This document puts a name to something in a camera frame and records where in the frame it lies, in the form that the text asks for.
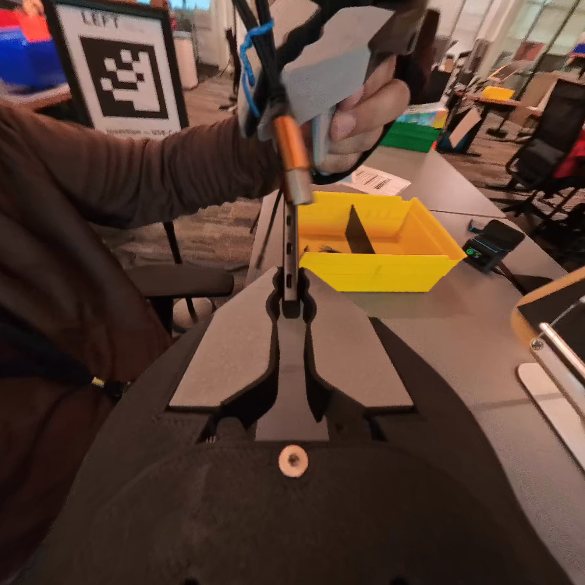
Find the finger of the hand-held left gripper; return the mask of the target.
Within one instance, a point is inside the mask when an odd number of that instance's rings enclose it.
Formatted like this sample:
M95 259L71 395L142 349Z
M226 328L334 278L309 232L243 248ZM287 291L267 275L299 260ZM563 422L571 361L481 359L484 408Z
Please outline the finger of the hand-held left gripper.
M323 25L318 39L284 66L282 83L300 125L325 114L364 84L369 43L394 15L377 6L341 9Z
M282 68L274 50L268 68L260 58L255 41L268 41L271 27L253 27L245 33L238 45L240 81L238 90L238 121L241 134L260 141L272 141L273 118L286 107L286 91L282 81Z

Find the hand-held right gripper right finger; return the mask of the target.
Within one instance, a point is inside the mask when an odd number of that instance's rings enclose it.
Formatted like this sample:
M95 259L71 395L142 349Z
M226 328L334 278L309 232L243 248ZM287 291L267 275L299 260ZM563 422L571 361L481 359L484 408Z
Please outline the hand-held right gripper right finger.
M307 268L299 273L308 405L317 422L407 413L414 404L369 316Z

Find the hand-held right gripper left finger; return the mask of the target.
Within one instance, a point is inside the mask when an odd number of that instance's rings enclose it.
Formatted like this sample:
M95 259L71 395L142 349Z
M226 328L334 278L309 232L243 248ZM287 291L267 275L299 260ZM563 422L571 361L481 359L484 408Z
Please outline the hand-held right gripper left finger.
M170 402L175 411L254 425L278 392L282 269L273 267L212 317Z

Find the slim grey usb hub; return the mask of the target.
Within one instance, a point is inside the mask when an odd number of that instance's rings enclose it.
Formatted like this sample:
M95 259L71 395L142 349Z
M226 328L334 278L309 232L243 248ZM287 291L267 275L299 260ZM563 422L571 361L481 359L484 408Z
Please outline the slim grey usb hub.
M301 313L298 262L298 211L293 204L285 202L282 255L282 314L287 319L296 319Z

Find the person's left hand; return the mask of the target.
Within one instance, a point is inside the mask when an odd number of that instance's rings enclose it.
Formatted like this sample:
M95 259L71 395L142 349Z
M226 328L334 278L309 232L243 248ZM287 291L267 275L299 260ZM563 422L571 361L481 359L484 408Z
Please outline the person's left hand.
M326 174L347 173L362 155L381 139L384 128L406 110L410 91L405 82L392 79L374 92L363 88L359 101L339 105L329 130L329 147L318 171Z

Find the white barcode paper label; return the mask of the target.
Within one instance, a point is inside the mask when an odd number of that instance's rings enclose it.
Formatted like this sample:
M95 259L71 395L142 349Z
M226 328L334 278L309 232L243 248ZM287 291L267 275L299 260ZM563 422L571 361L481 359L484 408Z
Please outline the white barcode paper label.
M411 182L396 175L383 172L366 165L359 166L354 172L340 181L360 193L376 195L400 195Z

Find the green plastic box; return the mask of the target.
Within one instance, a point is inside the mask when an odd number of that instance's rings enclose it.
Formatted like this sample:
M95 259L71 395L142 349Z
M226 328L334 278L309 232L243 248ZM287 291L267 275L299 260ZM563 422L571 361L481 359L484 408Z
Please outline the green plastic box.
M434 147L441 130L433 126L395 121L383 136L380 145L428 153Z

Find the yellow plastic bin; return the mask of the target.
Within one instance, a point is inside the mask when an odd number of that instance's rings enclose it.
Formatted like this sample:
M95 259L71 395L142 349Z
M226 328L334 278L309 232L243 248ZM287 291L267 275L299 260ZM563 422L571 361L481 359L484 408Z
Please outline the yellow plastic bin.
M316 192L298 208L299 264L341 292L433 288L466 258L417 198Z

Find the colourful printed box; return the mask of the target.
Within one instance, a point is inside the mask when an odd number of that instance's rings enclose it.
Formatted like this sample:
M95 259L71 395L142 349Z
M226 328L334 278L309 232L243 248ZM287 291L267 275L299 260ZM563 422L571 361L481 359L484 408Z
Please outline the colourful printed box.
M448 115L449 109L440 102L412 105L397 118L396 122L442 129Z

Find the white waste bin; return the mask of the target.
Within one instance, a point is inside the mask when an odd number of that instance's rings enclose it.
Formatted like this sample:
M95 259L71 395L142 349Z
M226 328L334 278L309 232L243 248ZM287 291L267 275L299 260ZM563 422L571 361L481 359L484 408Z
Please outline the white waste bin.
M172 37L182 89L191 91L198 86L197 62L192 34L174 31Z

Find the wooden desk with yellow item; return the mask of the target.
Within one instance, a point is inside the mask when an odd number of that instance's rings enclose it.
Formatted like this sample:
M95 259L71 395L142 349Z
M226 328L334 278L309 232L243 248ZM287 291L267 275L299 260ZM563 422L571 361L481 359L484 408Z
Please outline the wooden desk with yellow item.
M503 126L507 122L516 124L521 128L516 138L528 136L527 133L523 133L523 128L529 121L533 121L532 128L535 128L556 83L553 79L543 82L540 78L534 78L528 83L520 99L513 99L508 94L514 92L501 87L485 88L481 92L455 90L452 97L457 96L460 100L467 99L480 104L483 108L480 115L481 124L491 112L500 115L502 117L500 125L496 128L488 128L486 134L510 142L512 140L507 138L508 132L503 129Z

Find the person's brown sweater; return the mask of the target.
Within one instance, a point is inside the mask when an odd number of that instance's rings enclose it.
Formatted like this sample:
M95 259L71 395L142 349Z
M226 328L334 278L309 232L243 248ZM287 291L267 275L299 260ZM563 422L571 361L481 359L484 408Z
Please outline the person's brown sweater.
M48 340L90 379L128 383L171 344L154 310L83 221L1 212L1 324ZM113 409L103 389L31 376L1 333L1 582L48 533Z

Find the black device with small display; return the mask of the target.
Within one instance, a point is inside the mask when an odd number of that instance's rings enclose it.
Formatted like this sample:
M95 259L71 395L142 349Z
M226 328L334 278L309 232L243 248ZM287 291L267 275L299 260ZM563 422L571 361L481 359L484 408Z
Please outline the black device with small display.
M484 225L470 220L469 238L462 249L464 261L483 274L494 272L504 258L526 239L522 230L492 219Z

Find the black mesh office chair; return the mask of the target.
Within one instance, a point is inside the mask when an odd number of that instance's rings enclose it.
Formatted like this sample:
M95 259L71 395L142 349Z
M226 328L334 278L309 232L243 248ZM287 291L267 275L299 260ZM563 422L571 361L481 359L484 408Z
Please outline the black mesh office chair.
M503 193L524 189L523 199L490 198L504 214L515 218L532 216L541 223L548 222L562 205L545 214L537 207L539 195L542 200L552 198L571 188L577 190L577 180L556 176L562 164L571 154L584 128L584 83L572 80L557 80L539 121L528 140L511 156L505 165L509 181L504 186L486 186Z

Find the blue and red crate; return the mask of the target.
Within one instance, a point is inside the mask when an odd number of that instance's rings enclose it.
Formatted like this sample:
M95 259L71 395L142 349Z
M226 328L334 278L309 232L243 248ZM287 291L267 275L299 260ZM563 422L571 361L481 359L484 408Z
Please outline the blue and red crate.
M29 91L67 82L43 12L1 9L1 81Z

